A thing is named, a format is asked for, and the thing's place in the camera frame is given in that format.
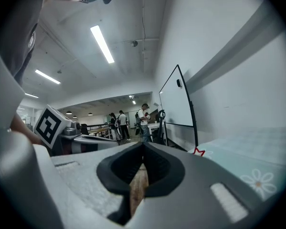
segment red clip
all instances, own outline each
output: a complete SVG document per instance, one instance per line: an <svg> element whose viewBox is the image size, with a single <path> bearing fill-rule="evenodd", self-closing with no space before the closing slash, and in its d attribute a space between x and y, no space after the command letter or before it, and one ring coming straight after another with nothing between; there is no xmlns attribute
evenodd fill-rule
<svg viewBox="0 0 286 229"><path fill-rule="evenodd" d="M203 156L204 155L204 153L205 153L205 150L202 150L202 151L199 151L199 149L197 148L197 147L195 147L195 150L194 150L194 152L193 152L193 155L196 153L196 151L197 151L197 153L199 153L199 156Z"/></svg>

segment man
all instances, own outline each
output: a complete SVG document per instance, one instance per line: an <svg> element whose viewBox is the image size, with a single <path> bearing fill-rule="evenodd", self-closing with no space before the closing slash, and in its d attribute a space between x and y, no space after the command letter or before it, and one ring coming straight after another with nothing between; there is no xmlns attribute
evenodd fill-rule
<svg viewBox="0 0 286 229"><path fill-rule="evenodd" d="M40 11L47 1L49 0L19 0L0 30L0 55L20 86L32 56ZM15 114L10 128L25 134L33 144L42 144L41 139L26 127L18 114Z"/></svg>
<svg viewBox="0 0 286 229"><path fill-rule="evenodd" d="M148 108L149 108L148 104L143 104L141 109L139 109L138 111L138 115L141 120L141 129L143 133L142 142L148 142L148 135L149 135L148 127L147 127L148 118L145 117L144 115L144 111Z"/></svg>
<svg viewBox="0 0 286 229"><path fill-rule="evenodd" d="M119 120L120 120L120 125L121 125L122 137L123 139L125 138L125 132L126 132L127 140L130 141L131 138L129 137L126 119L127 119L126 115L124 115L123 111L120 110Z"/></svg>

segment ceiling pipe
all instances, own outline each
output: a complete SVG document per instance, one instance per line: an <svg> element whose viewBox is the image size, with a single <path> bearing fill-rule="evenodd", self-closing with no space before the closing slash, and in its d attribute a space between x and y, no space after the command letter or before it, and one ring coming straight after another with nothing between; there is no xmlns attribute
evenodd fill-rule
<svg viewBox="0 0 286 229"><path fill-rule="evenodd" d="M146 42L149 42L149 41L158 41L159 38L142 38L142 39L135 39L135 40L131 40L131 41L125 41L125 42L132 42L132 41L137 41L137 42L143 42L143 41L146 41Z"/></svg>
<svg viewBox="0 0 286 229"><path fill-rule="evenodd" d="M146 31L144 28L144 21L145 21L145 0L142 0L142 57L143 57L143 72L145 68L145 40L146 40Z"/></svg>
<svg viewBox="0 0 286 229"><path fill-rule="evenodd" d="M59 63L57 62L61 68L63 66L65 66L66 64L71 64L75 61L78 61L79 64L81 64L83 67L85 67L81 61L79 61L75 55L69 50L67 49L67 47L61 42L61 40L58 38L58 36L56 36L55 32L51 29L50 25L45 21L43 20L41 17L39 18L39 26L40 28L46 33L46 35L57 45L60 47L60 49L65 53L67 54L68 56L70 56L72 59L71 60L68 60L64 63Z"/></svg>

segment table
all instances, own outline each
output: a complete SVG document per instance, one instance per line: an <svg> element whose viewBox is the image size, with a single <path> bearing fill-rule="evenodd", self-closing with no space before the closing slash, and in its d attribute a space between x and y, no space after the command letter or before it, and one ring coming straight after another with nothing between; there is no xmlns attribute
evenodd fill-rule
<svg viewBox="0 0 286 229"><path fill-rule="evenodd" d="M160 123L153 123L153 124L147 124L148 130L149 130L149 135L152 134L153 129L158 129L160 127ZM164 127L164 122L162 122L162 132L164 133L164 139L166 139L166 133L165 133L165 127Z"/></svg>
<svg viewBox="0 0 286 229"><path fill-rule="evenodd" d="M106 131L108 130L108 135L106 135L106 137L108 136L109 139L110 139L110 127L103 127L103 128L98 128L98 129L93 129L93 130L89 130L88 133L89 134L92 134L94 133L94 135L97 135L98 133L101 133L102 132L105 132L106 134Z"/></svg>

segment ceiling light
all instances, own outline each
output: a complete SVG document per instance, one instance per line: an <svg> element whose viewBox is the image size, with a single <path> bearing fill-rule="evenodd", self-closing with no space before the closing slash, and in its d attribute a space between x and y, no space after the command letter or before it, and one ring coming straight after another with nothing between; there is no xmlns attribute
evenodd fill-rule
<svg viewBox="0 0 286 229"><path fill-rule="evenodd" d="M36 97L36 98L39 98L38 96L34 96L34 95L31 95L31 94L27 94L27 93L26 93L26 95L27 95L27 96L30 96L30 97Z"/></svg>
<svg viewBox="0 0 286 229"><path fill-rule="evenodd" d="M92 34L94 35L94 38L96 39L96 42L98 43L108 63L114 63L113 57L111 56L111 53L102 35L100 27L97 25L97 26L91 27L90 30Z"/></svg>
<svg viewBox="0 0 286 229"><path fill-rule="evenodd" d="M47 78L48 80L55 82L56 84L60 84L59 81L56 81L56 80L53 79L52 77L49 77L48 75L46 75L45 73L42 73L42 72L39 71L39 70L35 70L35 72L36 72L37 74L43 76L44 78Z"/></svg>

